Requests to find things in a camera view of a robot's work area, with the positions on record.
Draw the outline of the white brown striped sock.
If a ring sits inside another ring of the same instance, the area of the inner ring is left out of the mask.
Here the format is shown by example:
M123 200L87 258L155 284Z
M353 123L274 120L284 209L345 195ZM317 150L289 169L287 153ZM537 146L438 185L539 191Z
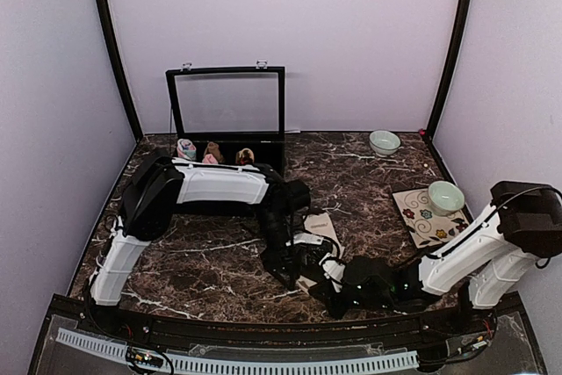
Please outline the white brown striped sock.
M342 260L344 247L339 242L332 220L327 213L306 216L297 234L302 232L317 234L324 238L320 246L294 244L302 253L302 270L298 283L302 289L308 291L320 282L327 281L320 267L321 259L326 254L331 254Z

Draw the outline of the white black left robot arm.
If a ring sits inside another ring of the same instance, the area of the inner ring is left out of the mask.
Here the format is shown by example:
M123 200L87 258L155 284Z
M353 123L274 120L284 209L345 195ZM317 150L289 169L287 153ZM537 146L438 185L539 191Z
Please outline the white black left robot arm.
M86 294L96 304L90 323L105 336L123 330L123 315L112 306L144 249L177 214L256 218L266 243L263 267L292 289L299 278L294 218L310 204L303 181L286 181L268 164L208 164L156 150L126 185L108 245L90 276Z

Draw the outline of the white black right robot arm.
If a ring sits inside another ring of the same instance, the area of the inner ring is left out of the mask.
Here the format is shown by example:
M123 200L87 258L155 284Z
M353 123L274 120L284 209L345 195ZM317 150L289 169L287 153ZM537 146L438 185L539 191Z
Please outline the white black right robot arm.
M458 335L480 323L482 311L531 267L543 268L561 253L561 192L548 184L502 181L492 200L453 240L401 267L356 256L319 262L321 279L309 294L341 319L351 308L400 313L425 311L464 278L465 301L448 316Z

